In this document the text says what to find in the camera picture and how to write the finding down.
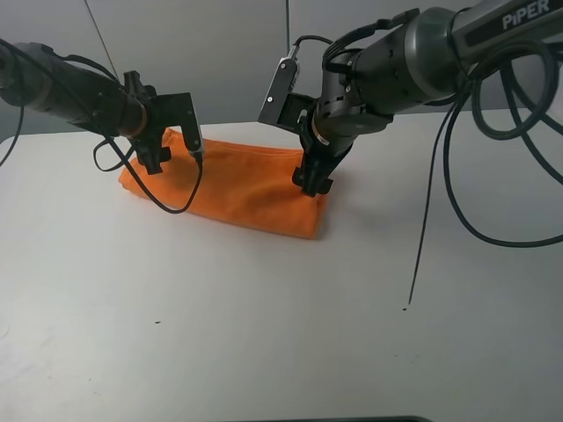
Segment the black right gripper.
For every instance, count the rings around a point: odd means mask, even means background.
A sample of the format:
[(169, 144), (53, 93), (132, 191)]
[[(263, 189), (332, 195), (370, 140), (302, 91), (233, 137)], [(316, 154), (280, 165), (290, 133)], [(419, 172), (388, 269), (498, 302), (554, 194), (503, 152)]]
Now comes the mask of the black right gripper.
[(300, 113), (296, 124), (303, 147), (301, 164), (292, 183), (309, 197), (328, 194), (336, 157), (344, 156), (360, 135), (384, 130), (394, 113), (379, 112), (356, 94), (313, 98), (297, 94)]

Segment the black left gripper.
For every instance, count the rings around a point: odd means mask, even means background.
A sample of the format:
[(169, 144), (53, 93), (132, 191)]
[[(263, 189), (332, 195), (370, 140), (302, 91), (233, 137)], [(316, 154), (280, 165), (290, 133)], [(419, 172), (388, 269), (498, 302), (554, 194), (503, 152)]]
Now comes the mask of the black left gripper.
[[(194, 144), (194, 103), (189, 92), (157, 95), (152, 85), (143, 85), (137, 71), (124, 73), (126, 102), (118, 132), (131, 139), (140, 138), (167, 127), (180, 126), (187, 135), (186, 144)], [(159, 143), (135, 141), (138, 162), (149, 175), (162, 172), (161, 163), (171, 160), (171, 149)]]

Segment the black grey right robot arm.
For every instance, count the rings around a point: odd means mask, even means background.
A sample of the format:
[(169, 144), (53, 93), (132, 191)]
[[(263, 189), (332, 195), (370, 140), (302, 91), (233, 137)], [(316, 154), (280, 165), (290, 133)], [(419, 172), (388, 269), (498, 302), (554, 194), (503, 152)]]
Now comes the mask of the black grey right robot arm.
[(504, 62), (538, 55), (545, 87), (530, 116), (497, 140), (529, 130), (552, 102), (557, 64), (545, 39), (562, 30), (559, 1), (484, 1), (462, 11), (410, 10), (337, 39), (322, 58), (321, 93), (301, 121), (303, 160), (293, 180), (327, 193), (331, 173), (360, 135), (384, 130), (417, 105), (462, 105)]

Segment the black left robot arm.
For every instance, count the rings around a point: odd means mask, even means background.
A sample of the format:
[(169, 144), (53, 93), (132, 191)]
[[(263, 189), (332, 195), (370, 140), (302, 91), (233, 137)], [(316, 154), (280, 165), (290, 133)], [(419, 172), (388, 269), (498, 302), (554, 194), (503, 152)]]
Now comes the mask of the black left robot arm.
[(150, 174), (172, 158), (168, 127), (180, 127), (190, 155), (201, 157), (203, 140), (192, 96), (159, 95), (136, 71), (119, 80), (104, 66), (80, 55), (60, 56), (40, 43), (1, 44), (1, 99), (105, 137), (128, 138)]

